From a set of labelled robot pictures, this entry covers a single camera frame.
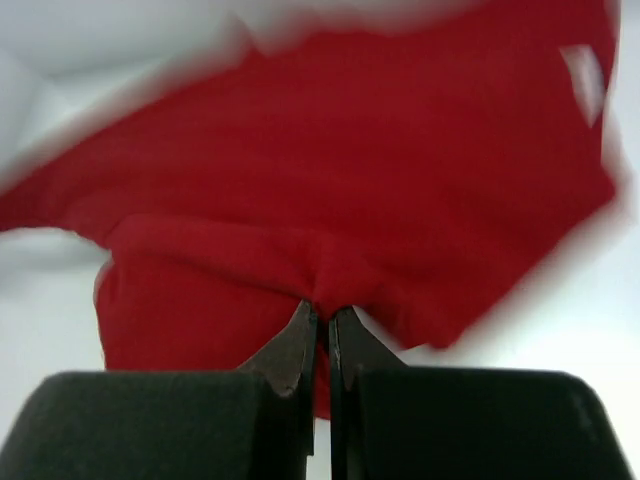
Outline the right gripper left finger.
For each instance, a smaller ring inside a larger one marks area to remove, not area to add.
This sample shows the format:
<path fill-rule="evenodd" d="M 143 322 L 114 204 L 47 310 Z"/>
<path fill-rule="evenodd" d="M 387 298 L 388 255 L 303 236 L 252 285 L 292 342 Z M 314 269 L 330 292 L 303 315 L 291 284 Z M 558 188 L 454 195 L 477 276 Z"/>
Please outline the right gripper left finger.
<path fill-rule="evenodd" d="M 68 372 L 27 399 L 5 479 L 302 479 L 314 451 L 318 321 L 301 303 L 240 367 Z"/>

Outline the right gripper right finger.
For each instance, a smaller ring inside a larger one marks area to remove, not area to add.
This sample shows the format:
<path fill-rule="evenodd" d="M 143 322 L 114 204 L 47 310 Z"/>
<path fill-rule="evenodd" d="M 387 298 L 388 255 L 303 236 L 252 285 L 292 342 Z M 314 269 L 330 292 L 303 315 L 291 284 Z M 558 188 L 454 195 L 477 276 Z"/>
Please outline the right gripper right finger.
<path fill-rule="evenodd" d="M 345 308 L 328 327 L 336 479 L 628 479 L 595 391 L 562 372 L 405 364 Z"/>

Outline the red t shirt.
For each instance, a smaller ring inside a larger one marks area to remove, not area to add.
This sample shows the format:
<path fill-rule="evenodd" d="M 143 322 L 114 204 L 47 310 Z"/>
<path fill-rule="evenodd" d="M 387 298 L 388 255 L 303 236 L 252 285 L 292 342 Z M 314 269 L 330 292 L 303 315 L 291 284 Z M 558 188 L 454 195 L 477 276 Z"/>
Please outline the red t shirt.
<path fill-rule="evenodd" d="M 301 301 L 446 348 L 617 193 L 615 1 L 485 1 L 386 35 L 315 27 L 28 173 L 1 228 L 109 251 L 111 370 L 232 369 Z"/>

